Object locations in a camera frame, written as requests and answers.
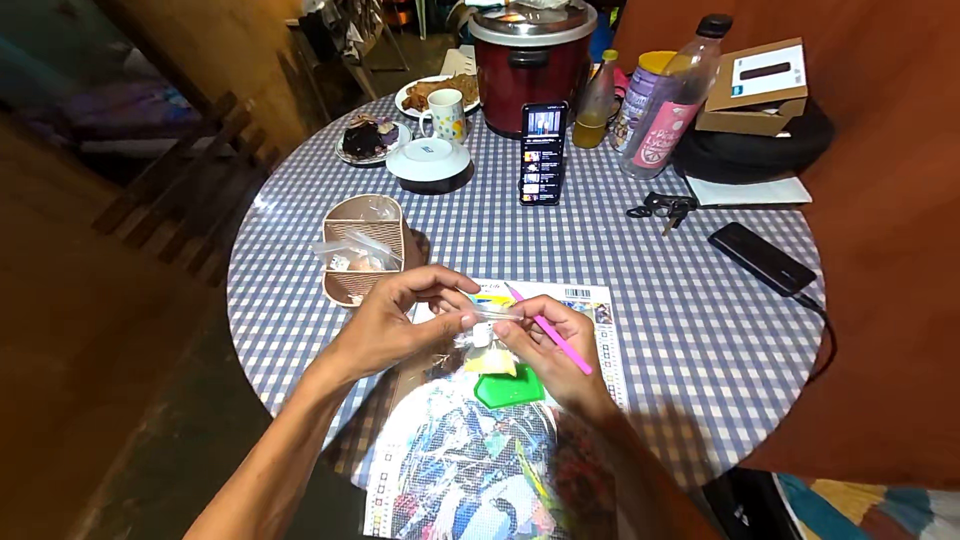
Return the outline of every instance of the white plate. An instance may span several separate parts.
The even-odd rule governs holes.
[[[416,83],[436,83],[437,81],[446,81],[451,77],[453,77],[453,75],[434,75],[433,77],[424,77],[422,79],[417,79],[413,83],[410,83],[409,85],[404,86],[403,88],[400,89],[399,92],[396,93],[396,96],[394,96],[394,104],[396,105],[396,108],[399,109],[404,114],[406,114],[407,116],[420,118],[420,115],[422,113],[419,110],[403,108],[403,100],[407,99],[407,88],[413,87],[413,85],[415,85]],[[470,111],[476,109],[477,107],[480,107],[479,96],[477,97],[477,99],[473,100],[473,103],[470,103],[470,104],[464,103],[464,114],[470,114]]]
[[[417,138],[391,152],[387,170],[410,182],[436,182],[470,165],[470,152],[459,142],[439,137]]]
[[[346,161],[351,165],[376,165],[378,163],[382,163],[386,161],[387,156],[390,156],[391,152],[399,148],[400,145],[410,142],[414,138],[414,134],[413,132],[410,131],[410,128],[408,128],[406,125],[401,124],[399,122],[394,122],[394,123],[396,124],[396,127],[399,129],[399,133],[396,134],[396,142],[394,144],[388,145],[387,152],[382,156],[374,156],[372,158],[360,158],[360,159],[355,158],[353,156],[348,156],[347,153],[344,152],[344,136],[340,135],[340,140],[337,141],[337,144],[334,147],[337,152],[337,158],[340,158],[341,160]]]

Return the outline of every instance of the black power bank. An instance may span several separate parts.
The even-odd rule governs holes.
[[[708,242],[781,296],[794,296],[817,279],[812,270],[735,221],[711,234]]]

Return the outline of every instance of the charging cable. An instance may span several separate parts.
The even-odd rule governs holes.
[[[810,373],[810,376],[806,378],[806,383],[804,386],[809,386],[815,380],[817,380],[817,378],[824,374],[827,368],[830,367],[830,364],[833,363],[833,358],[837,356],[837,335],[833,331],[833,325],[830,323],[830,318],[827,317],[827,310],[824,309],[823,306],[817,304],[816,300],[813,300],[803,293],[795,294],[793,299],[797,301],[797,304],[800,304],[810,311],[820,315],[820,318],[824,320],[824,326],[827,327],[827,334],[830,336],[830,354],[827,356],[827,361],[824,362],[824,365],[821,366],[817,371]]]

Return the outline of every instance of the round table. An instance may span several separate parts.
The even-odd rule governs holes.
[[[393,96],[360,110],[416,122]],[[663,220],[624,211],[656,190],[688,194],[672,170],[653,181],[622,175],[605,142],[567,142],[557,207],[516,201],[519,142],[472,116],[466,146],[476,168],[461,189],[422,196],[400,189],[385,168],[354,168],[334,155],[352,114],[310,137],[266,182],[249,210],[228,274],[228,315],[240,362],[276,415],[317,352],[347,319],[323,294],[309,243],[325,214],[362,193],[396,198],[426,234],[433,262],[474,278],[606,285],[620,331],[630,413],[641,436],[683,486],[702,485],[750,453],[797,399],[820,344],[822,322],[784,299],[707,243],[738,221],[814,269],[808,293],[825,300],[820,261],[797,210],[701,209],[663,237]],[[379,376],[360,380],[324,446]],[[362,475],[354,480],[365,485]]]

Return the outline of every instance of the colorful blanket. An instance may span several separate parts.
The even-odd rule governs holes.
[[[808,540],[960,538],[960,493],[777,474]]]

